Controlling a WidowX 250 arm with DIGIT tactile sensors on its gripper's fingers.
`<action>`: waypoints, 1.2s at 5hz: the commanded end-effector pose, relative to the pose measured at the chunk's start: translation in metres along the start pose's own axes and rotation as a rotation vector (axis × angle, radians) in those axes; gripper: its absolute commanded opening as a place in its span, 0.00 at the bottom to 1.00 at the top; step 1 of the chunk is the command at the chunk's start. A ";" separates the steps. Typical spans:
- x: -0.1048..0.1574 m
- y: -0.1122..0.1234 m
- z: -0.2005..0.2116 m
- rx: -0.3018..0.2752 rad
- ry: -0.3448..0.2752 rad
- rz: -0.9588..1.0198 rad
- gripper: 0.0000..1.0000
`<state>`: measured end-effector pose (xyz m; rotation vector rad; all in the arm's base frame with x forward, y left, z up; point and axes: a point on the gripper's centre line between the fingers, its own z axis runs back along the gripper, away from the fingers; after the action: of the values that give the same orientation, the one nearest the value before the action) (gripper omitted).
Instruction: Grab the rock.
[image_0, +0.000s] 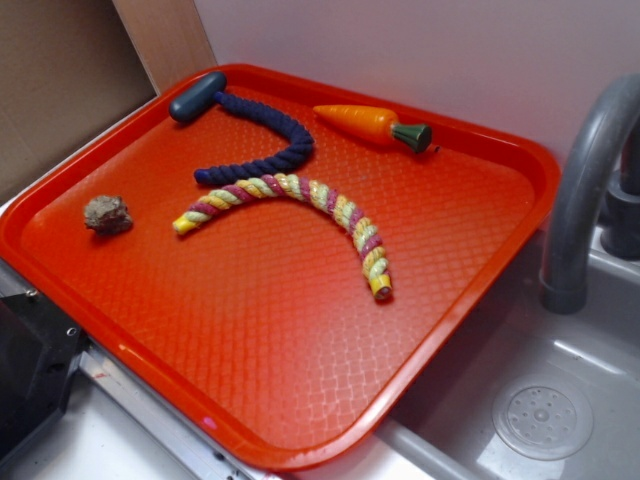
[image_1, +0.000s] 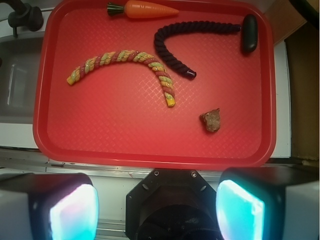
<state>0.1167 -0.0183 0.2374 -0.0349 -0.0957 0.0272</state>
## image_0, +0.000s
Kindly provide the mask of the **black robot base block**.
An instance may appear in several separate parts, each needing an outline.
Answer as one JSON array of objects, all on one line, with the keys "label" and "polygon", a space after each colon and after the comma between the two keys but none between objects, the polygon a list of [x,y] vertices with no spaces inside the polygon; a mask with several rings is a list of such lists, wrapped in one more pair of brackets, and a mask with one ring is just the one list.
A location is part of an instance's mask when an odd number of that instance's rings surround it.
[{"label": "black robot base block", "polygon": [[66,413],[87,338],[35,289],[1,299],[1,469]]}]

